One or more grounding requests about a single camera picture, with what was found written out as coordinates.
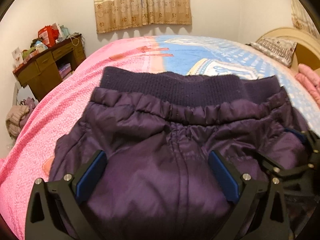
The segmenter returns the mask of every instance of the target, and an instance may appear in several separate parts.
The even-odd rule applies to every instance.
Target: bedsheet
[[[88,57],[35,108],[6,159],[0,160],[0,213],[13,233],[24,239],[28,200],[36,178],[46,181],[44,165],[54,157],[55,143],[81,117],[103,68],[135,72],[224,75],[244,79],[277,75],[292,104],[320,133],[320,109],[280,63],[232,41],[193,36],[155,36],[118,40]]]

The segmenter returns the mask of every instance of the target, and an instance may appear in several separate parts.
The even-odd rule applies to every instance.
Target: curtain
[[[142,26],[141,0],[94,0],[97,33]]]
[[[291,12],[292,23],[295,28],[306,31],[320,39],[320,34],[315,24],[299,0],[291,0]]]
[[[191,24],[190,0],[142,0],[142,23]]]

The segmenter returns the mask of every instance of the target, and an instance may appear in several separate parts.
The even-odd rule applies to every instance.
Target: blue gripper pad
[[[305,144],[308,140],[307,137],[303,133],[300,133],[299,131],[297,131],[295,129],[285,128],[284,131],[293,133],[301,141],[302,144]]]
[[[72,181],[72,189],[78,204],[87,201],[108,164],[104,151],[96,151],[89,162],[82,165]]]
[[[209,153],[208,162],[227,201],[238,203],[240,199],[239,185],[214,151]]]

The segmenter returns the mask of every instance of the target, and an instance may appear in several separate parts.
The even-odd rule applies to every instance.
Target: white cord
[[[71,37],[71,36],[70,36],[69,38],[71,39],[71,42],[72,42],[72,45],[73,45],[73,46],[75,46],[75,47],[78,46],[78,44],[79,44],[79,42],[80,42],[80,40],[79,40],[78,38],[76,38],[76,37]],[[72,38],[75,38],[75,39],[78,40],[77,45],[74,45],[74,43],[73,43],[73,41],[72,41]]]

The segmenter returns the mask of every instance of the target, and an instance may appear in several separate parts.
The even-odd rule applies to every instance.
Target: patterned pillow
[[[283,65],[290,67],[297,43],[272,37],[261,38],[257,42],[250,42],[250,45]]]

